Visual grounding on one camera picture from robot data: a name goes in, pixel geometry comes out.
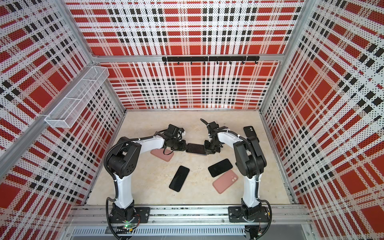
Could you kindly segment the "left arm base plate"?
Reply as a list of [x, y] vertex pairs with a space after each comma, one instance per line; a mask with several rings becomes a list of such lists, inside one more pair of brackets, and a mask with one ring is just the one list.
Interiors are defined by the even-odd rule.
[[113, 207], [109, 214], [109, 221], [112, 224], [122, 223], [144, 223], [146, 224], [150, 216], [150, 208], [127, 208], [126, 210]]

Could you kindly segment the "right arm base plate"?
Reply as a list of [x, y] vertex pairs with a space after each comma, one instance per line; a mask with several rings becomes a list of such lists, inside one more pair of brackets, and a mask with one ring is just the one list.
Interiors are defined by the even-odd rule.
[[228, 215], [231, 223], [267, 223], [270, 219], [268, 208], [261, 206], [228, 207]]

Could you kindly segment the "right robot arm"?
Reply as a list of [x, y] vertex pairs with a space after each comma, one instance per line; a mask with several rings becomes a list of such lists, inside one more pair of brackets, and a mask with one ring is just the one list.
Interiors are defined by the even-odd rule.
[[207, 154], [219, 153], [223, 145], [234, 150], [236, 166], [244, 176], [240, 216], [249, 222], [255, 220], [266, 210], [262, 206], [264, 201], [260, 199], [260, 182], [267, 162], [258, 138], [245, 138], [225, 126], [220, 127], [216, 122], [208, 123], [204, 119], [201, 121], [206, 125], [210, 138], [204, 143]]

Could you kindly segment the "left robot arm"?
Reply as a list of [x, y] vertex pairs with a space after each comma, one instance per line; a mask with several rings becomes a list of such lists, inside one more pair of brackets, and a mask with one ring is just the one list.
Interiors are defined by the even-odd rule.
[[170, 148], [173, 151], [184, 152], [187, 143], [183, 139], [186, 134], [183, 128], [169, 125], [167, 129], [143, 138], [129, 139], [121, 137], [108, 150], [104, 159], [104, 168], [112, 177], [115, 187], [115, 197], [107, 198], [106, 209], [108, 221], [113, 224], [139, 221], [132, 195], [132, 174], [137, 167], [140, 154], [152, 150]]

